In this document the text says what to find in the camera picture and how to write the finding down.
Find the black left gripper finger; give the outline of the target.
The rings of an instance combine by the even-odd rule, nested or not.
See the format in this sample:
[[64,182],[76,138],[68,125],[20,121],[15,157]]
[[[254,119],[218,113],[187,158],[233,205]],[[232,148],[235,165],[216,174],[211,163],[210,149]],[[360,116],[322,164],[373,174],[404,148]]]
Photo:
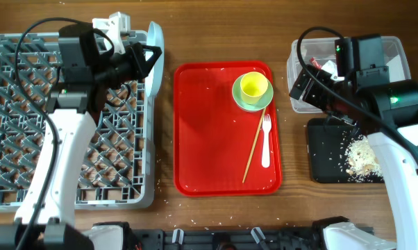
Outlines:
[[162,55],[162,49],[157,46],[145,45],[139,42],[132,44],[130,50],[137,65],[151,65],[154,66],[157,60]]
[[152,68],[153,67],[151,65],[131,65],[131,68],[128,73],[128,80],[141,81],[149,75]]

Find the light blue plate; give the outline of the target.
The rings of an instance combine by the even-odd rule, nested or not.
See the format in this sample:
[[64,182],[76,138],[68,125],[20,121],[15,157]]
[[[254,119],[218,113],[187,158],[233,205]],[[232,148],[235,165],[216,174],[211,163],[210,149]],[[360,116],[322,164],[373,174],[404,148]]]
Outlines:
[[147,32],[147,45],[158,47],[162,52],[155,61],[149,75],[144,80],[146,95],[148,97],[154,97],[159,92],[165,64],[165,39],[161,26],[155,22],[151,22],[149,24],[149,30]]

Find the white napkin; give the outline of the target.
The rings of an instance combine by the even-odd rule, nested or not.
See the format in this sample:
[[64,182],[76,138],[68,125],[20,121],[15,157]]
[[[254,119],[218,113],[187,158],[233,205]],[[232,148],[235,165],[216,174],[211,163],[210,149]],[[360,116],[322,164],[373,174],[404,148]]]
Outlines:
[[328,60],[324,65],[321,66],[321,69],[325,72],[328,72],[332,76],[337,76],[337,65],[332,60]]

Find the red snack wrapper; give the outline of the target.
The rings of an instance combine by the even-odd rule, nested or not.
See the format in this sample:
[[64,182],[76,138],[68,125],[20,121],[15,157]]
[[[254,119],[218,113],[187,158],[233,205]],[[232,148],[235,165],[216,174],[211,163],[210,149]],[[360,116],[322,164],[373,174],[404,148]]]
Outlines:
[[316,61],[315,58],[311,58],[310,59],[310,63],[316,68],[316,69],[321,69],[322,66]]

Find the yellow plastic cup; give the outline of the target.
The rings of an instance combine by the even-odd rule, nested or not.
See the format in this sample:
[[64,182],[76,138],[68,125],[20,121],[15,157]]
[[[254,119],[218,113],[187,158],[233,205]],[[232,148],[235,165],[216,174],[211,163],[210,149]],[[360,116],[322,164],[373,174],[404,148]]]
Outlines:
[[247,104],[257,103],[268,88],[268,80],[259,72],[246,73],[240,81],[241,98]]

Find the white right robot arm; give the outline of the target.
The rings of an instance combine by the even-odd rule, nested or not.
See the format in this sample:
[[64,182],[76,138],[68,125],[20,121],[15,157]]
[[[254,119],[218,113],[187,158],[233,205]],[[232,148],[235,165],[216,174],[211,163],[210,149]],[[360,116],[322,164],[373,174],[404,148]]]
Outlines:
[[381,166],[390,200],[396,241],[388,242],[330,218],[317,222],[324,249],[418,249],[418,82],[392,81],[382,37],[337,35],[337,71],[308,65],[301,47],[301,71],[290,96],[328,113],[367,136]]

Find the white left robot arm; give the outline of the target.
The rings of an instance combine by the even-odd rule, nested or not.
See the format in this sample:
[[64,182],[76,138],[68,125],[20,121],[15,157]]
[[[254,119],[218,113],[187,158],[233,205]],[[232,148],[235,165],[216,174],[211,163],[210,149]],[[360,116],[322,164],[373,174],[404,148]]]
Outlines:
[[107,93],[144,81],[157,95],[165,41],[151,23],[145,44],[124,46],[120,25],[97,28],[73,19],[59,31],[62,64],[44,107],[44,143],[33,180],[10,224],[0,224],[0,249],[141,249],[126,222],[103,222],[80,232],[74,204],[88,144],[108,104]]

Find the black waste tray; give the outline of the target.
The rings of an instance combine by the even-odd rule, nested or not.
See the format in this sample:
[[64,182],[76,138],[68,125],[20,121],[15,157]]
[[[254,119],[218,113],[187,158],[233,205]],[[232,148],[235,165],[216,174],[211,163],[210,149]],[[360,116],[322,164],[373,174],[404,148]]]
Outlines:
[[335,184],[384,182],[381,174],[358,175],[351,171],[347,153],[352,143],[364,138],[354,126],[313,118],[307,123],[307,136],[312,180]]

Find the grey dishwasher rack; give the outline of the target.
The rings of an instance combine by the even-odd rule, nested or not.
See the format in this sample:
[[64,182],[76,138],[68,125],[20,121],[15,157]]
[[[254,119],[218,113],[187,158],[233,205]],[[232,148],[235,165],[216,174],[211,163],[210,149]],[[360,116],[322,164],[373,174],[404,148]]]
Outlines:
[[[45,122],[15,79],[42,105],[62,60],[56,33],[0,34],[0,213],[20,207],[44,142]],[[153,112],[144,82],[112,90],[101,113],[76,191],[76,208],[136,209],[154,197]]]

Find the green bowl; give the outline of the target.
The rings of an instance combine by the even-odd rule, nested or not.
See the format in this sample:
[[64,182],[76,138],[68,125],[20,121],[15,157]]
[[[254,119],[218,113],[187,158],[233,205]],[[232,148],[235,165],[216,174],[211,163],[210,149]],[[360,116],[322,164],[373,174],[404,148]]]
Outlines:
[[257,112],[259,110],[266,108],[271,103],[273,96],[274,96],[274,90],[273,90],[271,82],[267,81],[267,84],[268,84],[267,91],[261,96],[258,102],[254,104],[248,104],[248,103],[245,103],[241,98],[242,91],[240,87],[240,82],[243,77],[244,77],[244,74],[239,76],[235,80],[233,84],[233,88],[232,88],[233,99],[235,103],[237,104],[237,106],[241,108],[242,110],[245,110],[250,113]]

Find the white plastic fork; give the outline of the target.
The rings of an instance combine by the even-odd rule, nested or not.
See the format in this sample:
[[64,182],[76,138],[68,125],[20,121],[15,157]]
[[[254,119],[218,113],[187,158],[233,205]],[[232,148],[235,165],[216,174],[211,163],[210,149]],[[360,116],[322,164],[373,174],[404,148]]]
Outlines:
[[262,121],[263,130],[263,146],[262,146],[262,159],[261,164],[264,168],[270,166],[270,150],[269,150],[269,133],[271,130],[271,117],[269,114],[264,116]]

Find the wooden chopstick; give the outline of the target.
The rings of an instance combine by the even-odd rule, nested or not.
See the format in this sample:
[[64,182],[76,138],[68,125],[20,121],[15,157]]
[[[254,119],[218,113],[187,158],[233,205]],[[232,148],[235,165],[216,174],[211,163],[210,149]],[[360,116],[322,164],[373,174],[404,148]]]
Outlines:
[[244,175],[243,175],[243,178],[242,178],[242,183],[245,183],[247,174],[249,172],[250,164],[251,164],[252,157],[253,157],[253,154],[254,154],[254,151],[255,151],[255,147],[256,147],[257,140],[258,140],[258,136],[259,136],[259,133],[260,133],[260,128],[262,126],[262,121],[263,121],[264,116],[265,116],[265,113],[266,113],[266,109],[267,108],[264,108],[262,110],[262,113],[261,113],[261,116],[260,116],[260,119],[259,119],[259,122],[258,122],[258,126],[257,126],[257,129],[256,129],[256,133],[255,133],[254,139],[253,139],[253,144],[251,146],[249,158],[248,158],[248,161],[247,161],[247,164],[246,164],[246,168],[244,170]]

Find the rice food scraps pile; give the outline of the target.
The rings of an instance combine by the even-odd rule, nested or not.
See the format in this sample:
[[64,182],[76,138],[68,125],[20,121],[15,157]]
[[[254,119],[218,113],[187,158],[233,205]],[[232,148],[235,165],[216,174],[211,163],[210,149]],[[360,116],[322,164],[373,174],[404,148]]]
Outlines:
[[344,162],[341,172],[346,174],[351,183],[382,183],[383,173],[369,140],[364,135],[352,138],[344,153],[340,155]]

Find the red plastic tray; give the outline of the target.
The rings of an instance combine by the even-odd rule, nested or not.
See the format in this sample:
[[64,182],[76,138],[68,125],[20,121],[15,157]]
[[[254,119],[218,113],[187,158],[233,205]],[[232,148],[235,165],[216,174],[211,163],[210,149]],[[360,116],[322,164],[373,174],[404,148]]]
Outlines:
[[257,60],[194,62],[174,74],[174,184],[188,197],[271,194],[281,186],[280,142],[276,107],[270,103],[270,166],[261,164],[260,128],[245,183],[244,170],[262,111],[237,106],[232,88],[249,72],[272,79],[270,68]]

